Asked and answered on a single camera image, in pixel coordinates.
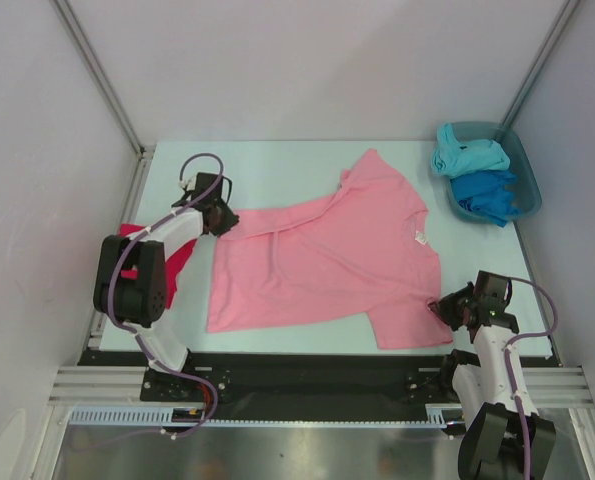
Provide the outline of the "pink t shirt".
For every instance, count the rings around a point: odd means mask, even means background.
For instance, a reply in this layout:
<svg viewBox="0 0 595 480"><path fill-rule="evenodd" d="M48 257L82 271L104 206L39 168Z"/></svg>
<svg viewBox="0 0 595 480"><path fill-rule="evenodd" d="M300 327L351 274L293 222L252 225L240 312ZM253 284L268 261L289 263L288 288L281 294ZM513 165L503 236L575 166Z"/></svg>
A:
<svg viewBox="0 0 595 480"><path fill-rule="evenodd" d="M430 310L441 264L421 196L376 150L337 190L240 212L214 250L207 329L290 327L365 314L382 350L435 347L450 329Z"/></svg>

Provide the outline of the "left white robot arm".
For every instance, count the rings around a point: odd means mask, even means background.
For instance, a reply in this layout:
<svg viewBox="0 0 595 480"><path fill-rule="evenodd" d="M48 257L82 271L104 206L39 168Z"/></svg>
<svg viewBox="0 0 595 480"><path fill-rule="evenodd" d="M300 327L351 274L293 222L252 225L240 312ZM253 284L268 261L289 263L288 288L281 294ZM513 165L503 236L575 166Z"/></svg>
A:
<svg viewBox="0 0 595 480"><path fill-rule="evenodd" d="M165 222L110 235L101 245L94 308L135 338L149 365L166 372L164 389L179 400L196 392L198 376L184 366L188 348L164 317L197 240L219 237L239 222L223 193L231 185L227 177L200 172L182 183L183 195Z"/></svg>

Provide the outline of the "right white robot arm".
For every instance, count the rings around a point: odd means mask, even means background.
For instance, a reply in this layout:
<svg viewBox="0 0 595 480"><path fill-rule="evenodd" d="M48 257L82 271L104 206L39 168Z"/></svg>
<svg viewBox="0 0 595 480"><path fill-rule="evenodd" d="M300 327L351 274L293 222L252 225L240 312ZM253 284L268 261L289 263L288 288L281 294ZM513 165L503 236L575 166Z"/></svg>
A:
<svg viewBox="0 0 595 480"><path fill-rule="evenodd" d="M540 416L524 378L517 344L526 336L507 310L515 281L480 271L428 306L451 330L465 328L474 348L453 350L438 376L440 393L462 407L462 479L541 479L555 446L556 428Z"/></svg>

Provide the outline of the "red folded t shirt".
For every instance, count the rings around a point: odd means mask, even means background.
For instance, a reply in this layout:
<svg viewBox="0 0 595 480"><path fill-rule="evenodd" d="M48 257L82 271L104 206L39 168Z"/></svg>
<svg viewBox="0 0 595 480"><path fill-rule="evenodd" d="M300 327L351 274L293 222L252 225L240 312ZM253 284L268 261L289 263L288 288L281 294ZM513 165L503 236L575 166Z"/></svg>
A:
<svg viewBox="0 0 595 480"><path fill-rule="evenodd" d="M130 223L123 223L119 227L119 235L123 237L128 237L131 234L137 233L142 230L143 227L141 225L130 224ZM176 250L174 253L168 255L165 261L165 271L166 271L166 282L167 282L167 300L166 300L166 309L170 309L173 301L174 296L177 292L177 280L178 276L185 267L186 263L190 259L195 245L197 243L196 239L190 240L186 242L182 247Z"/></svg>

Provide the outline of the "dark blue t shirt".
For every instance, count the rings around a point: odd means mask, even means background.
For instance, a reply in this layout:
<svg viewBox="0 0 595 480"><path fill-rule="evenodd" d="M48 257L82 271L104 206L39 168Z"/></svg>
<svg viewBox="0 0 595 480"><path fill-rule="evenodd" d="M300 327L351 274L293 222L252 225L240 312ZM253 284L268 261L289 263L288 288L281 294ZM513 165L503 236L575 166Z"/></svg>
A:
<svg viewBox="0 0 595 480"><path fill-rule="evenodd" d="M450 180L450 187L458 207L499 227L519 215L515 194L510 190L516 176L505 171L477 171Z"/></svg>

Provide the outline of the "teal plastic bin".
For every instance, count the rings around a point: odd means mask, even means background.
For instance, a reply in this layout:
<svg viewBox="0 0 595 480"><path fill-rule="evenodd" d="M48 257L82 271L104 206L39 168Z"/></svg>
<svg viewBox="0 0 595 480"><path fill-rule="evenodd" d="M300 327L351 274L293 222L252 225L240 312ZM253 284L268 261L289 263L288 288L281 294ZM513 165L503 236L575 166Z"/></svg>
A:
<svg viewBox="0 0 595 480"><path fill-rule="evenodd" d="M493 122L465 121L446 124L453 125L455 136L459 141L494 140L502 146L509 156L510 168L508 171L517 178L516 183L510 187L510 190L515 194L516 206L521 210L521 213L511 217L508 223L516 222L537 213L542 206L541 193L524 146L519 136L512 129ZM489 220L461 210L451 192L451 179L445 176L439 177L444 178L447 182L447 198L451 208L459 218L476 223L492 223Z"/></svg>

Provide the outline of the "light blue t shirt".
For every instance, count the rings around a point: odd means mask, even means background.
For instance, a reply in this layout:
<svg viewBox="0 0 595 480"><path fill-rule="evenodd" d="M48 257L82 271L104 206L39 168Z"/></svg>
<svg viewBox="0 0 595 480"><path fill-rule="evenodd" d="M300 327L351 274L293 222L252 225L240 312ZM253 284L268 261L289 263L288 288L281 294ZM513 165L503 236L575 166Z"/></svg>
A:
<svg viewBox="0 0 595 480"><path fill-rule="evenodd" d="M440 126L436 132L437 146L431 158L432 171L450 179L479 171L505 171L510 158L502 146L487 139L461 142L452 124Z"/></svg>

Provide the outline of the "left aluminium frame post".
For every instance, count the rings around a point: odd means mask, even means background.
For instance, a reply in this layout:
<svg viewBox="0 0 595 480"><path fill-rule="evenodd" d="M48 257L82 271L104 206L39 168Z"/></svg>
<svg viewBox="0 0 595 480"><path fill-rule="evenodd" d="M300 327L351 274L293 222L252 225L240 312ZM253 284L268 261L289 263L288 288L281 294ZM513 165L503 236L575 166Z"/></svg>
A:
<svg viewBox="0 0 595 480"><path fill-rule="evenodd" d="M93 84L117 124L123 138L139 159L151 158L154 154L154 147L145 145L139 139L136 129L71 2L67 0L50 0L49 4L70 38L82 64L88 71Z"/></svg>

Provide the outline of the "aluminium frame post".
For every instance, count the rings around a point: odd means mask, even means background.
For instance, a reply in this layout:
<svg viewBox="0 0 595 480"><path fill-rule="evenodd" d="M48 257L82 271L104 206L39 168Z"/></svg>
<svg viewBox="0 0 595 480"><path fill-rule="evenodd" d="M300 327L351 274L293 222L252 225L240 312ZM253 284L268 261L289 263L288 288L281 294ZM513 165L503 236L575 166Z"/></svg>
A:
<svg viewBox="0 0 595 480"><path fill-rule="evenodd" d="M557 12L552 25L537 50L537 53L531 62L520 87L513 97L506 113L504 114L501 125L512 129L522 110L526 106L533 90L535 89L541 76L545 73L549 61L553 57L556 49L564 39L568 28L573 23L573 19L585 4L583 0L565 0Z"/></svg>
<svg viewBox="0 0 595 480"><path fill-rule="evenodd" d="M123 138L139 159L151 158L154 154L154 147L145 145L139 139L136 129L71 2L67 0L50 0L49 4L70 38L82 64L88 71L93 84L117 124Z"/></svg>

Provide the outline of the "right aluminium frame post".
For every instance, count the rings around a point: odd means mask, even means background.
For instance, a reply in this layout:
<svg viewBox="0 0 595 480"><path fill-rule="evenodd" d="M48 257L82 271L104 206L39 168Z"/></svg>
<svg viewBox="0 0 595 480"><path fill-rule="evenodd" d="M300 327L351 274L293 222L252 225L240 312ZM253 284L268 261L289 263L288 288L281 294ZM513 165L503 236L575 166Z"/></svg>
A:
<svg viewBox="0 0 595 480"><path fill-rule="evenodd" d="M512 129L522 110L526 106L533 90L535 89L541 76L545 73L549 61L553 57L556 49L564 39L568 28L573 23L573 19L585 4L583 0L565 0L557 12L552 25L537 50L537 53L531 62L520 87L513 97L506 113L504 114L501 125Z"/></svg>

